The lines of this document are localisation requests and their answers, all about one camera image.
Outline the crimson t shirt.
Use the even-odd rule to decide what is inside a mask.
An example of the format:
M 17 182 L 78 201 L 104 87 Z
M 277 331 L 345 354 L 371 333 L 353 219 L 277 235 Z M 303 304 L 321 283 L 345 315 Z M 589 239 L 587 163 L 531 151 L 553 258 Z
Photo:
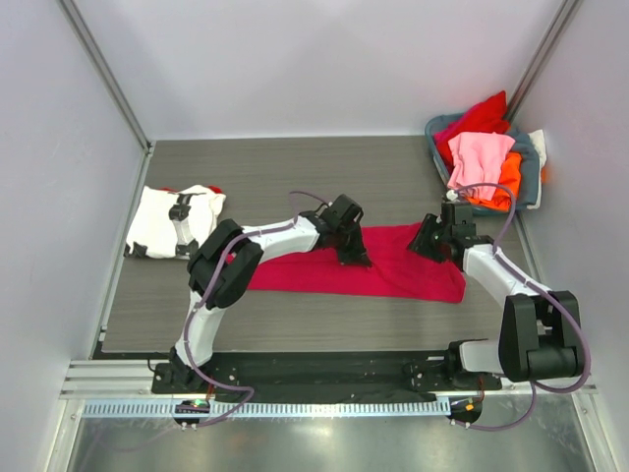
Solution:
M 332 249 L 291 254 L 260 264 L 249 288 L 461 303 L 466 280 L 458 267 L 408 249 L 420 226 L 416 222 L 365 228 L 370 267 L 342 265 Z

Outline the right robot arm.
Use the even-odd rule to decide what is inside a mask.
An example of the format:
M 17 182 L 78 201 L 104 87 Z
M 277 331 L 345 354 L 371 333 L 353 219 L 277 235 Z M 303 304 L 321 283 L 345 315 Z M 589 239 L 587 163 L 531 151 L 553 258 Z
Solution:
M 442 367 L 450 386 L 466 388 L 479 373 L 555 393 L 575 391 L 587 382 L 592 359 L 576 297 L 535 281 L 495 239 L 479 234 L 470 204 L 442 203 L 438 214 L 424 217 L 408 248 L 429 261 L 454 264 L 502 308 L 497 339 L 451 343 L 454 358 Z

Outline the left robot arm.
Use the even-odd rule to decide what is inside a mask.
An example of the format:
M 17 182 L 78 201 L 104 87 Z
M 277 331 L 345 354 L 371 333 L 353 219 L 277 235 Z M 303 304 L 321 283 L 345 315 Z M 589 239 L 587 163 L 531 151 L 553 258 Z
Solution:
M 343 266 L 370 267 L 360 225 L 363 209 L 342 194 L 314 210 L 298 211 L 283 222 L 241 226 L 218 224 L 188 262 L 190 307 L 180 338 L 169 353 L 167 385 L 195 393 L 209 377 L 207 363 L 227 309 L 248 290 L 258 266 L 293 254 L 333 250 Z

